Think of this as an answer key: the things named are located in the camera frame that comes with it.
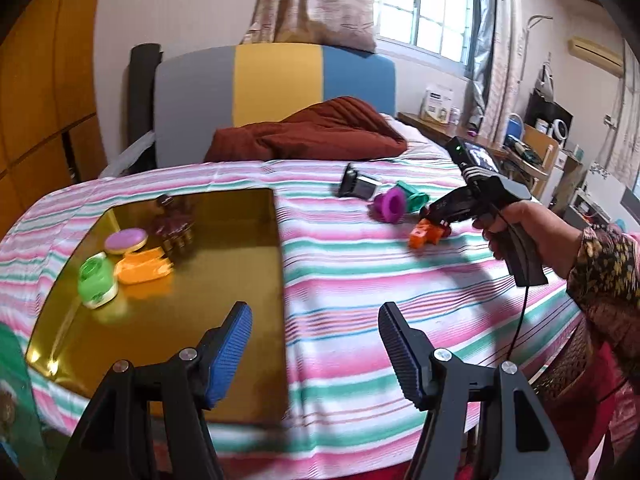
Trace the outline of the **floral sleeve forearm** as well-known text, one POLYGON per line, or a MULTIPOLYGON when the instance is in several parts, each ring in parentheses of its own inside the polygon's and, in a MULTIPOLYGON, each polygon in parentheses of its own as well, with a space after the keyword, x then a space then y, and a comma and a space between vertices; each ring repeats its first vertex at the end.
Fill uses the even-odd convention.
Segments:
POLYGON ((615 224, 582 231, 567 293, 639 389, 639 237, 615 224))

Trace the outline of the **person's right hand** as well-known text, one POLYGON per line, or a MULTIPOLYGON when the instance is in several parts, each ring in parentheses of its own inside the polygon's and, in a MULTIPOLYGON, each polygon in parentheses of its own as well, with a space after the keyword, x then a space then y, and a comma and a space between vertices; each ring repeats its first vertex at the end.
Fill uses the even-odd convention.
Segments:
POLYGON ((499 248, 496 236, 509 224, 520 224, 537 246, 542 263, 550 266, 563 280, 574 266, 582 231, 570 226, 548 208, 534 202, 517 202, 506 206, 494 220, 489 217, 477 218, 473 228, 483 232, 484 240, 497 260, 503 260, 503 251, 499 248))

